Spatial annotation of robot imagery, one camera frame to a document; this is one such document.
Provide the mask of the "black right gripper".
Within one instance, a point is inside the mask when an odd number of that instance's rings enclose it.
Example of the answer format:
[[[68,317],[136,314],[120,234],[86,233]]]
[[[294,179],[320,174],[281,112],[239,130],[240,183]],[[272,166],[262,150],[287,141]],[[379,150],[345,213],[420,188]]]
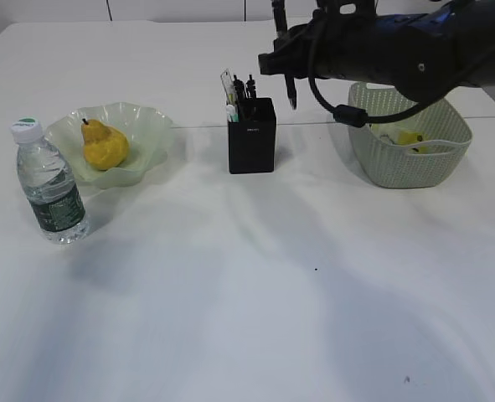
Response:
[[[270,53],[258,55],[262,75],[289,75],[295,79],[308,76],[309,55],[316,34],[325,28],[323,20],[295,25],[273,41]]]

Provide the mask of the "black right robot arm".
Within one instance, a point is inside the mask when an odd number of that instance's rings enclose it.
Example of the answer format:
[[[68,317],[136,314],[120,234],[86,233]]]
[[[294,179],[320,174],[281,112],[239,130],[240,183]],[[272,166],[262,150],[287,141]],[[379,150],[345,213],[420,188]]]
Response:
[[[262,75],[282,75],[289,95],[306,79],[318,104],[337,122],[362,127],[417,115],[456,87],[495,85],[495,1],[450,1],[432,13],[379,15],[374,1],[319,1],[308,23],[288,27],[285,3],[272,3],[277,37],[260,54]],[[393,86],[412,107],[371,115],[333,106],[318,80]]]

